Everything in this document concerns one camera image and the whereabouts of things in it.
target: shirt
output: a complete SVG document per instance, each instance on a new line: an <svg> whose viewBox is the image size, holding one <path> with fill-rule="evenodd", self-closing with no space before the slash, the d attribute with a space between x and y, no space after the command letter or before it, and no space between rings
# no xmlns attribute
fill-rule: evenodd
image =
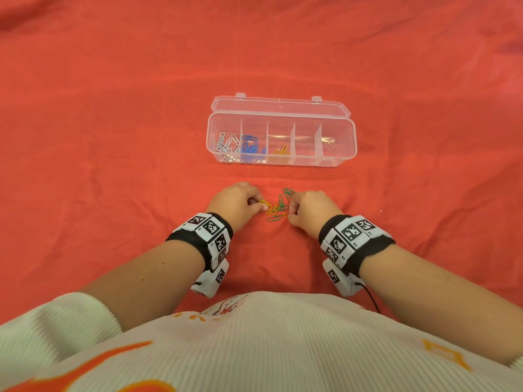
<svg viewBox="0 0 523 392"><path fill-rule="evenodd" d="M522 372L325 294L243 294L122 333L70 293L0 327L8 391L522 391Z"/></svg>

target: person's left hand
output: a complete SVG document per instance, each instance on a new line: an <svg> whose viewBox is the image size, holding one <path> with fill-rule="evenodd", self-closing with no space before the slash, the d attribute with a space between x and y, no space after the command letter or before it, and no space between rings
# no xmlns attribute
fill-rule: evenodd
<svg viewBox="0 0 523 392"><path fill-rule="evenodd" d="M249 183L237 183L216 194L207 208L207 213L218 213L232 227L234 232L241 229L254 215L266 212L269 207L258 201L263 200L258 189Z"/></svg>

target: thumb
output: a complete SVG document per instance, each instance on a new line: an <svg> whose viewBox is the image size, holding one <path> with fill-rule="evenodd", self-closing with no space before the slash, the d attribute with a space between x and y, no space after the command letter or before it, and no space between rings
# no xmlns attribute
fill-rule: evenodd
<svg viewBox="0 0 523 392"><path fill-rule="evenodd" d="M300 226L300 217L296 214L290 214L288 217L289 223L291 223L291 226L299 227Z"/></svg>
<svg viewBox="0 0 523 392"><path fill-rule="evenodd" d="M249 209L251 210L251 213L254 216L255 214L266 212L267 210L269 210L269 207L264 203L256 202L252 205L249 205Z"/></svg>

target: hand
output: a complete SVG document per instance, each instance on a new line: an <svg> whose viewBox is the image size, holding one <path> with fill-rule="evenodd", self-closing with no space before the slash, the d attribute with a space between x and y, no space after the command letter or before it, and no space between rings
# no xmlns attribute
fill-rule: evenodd
<svg viewBox="0 0 523 392"><path fill-rule="evenodd" d="M305 191L293 195L289 205L289 223L318 239L322 227L342 210L323 191Z"/></svg>
<svg viewBox="0 0 523 392"><path fill-rule="evenodd" d="M216 194L207 208L207 213L218 213L232 227L234 232L241 229L254 215L266 212L269 207L258 201L263 200L258 189L249 183L237 183Z"/></svg>

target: red fabric background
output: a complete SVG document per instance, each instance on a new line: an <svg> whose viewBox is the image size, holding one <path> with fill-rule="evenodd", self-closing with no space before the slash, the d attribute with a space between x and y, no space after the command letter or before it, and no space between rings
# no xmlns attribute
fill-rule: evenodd
<svg viewBox="0 0 523 392"><path fill-rule="evenodd" d="M324 190L523 305L521 0L0 0L0 321L162 242L224 186ZM218 95L345 104L338 168L219 164ZM336 294L317 242L258 217L200 310ZM355 301L367 307L365 293Z"/></svg>

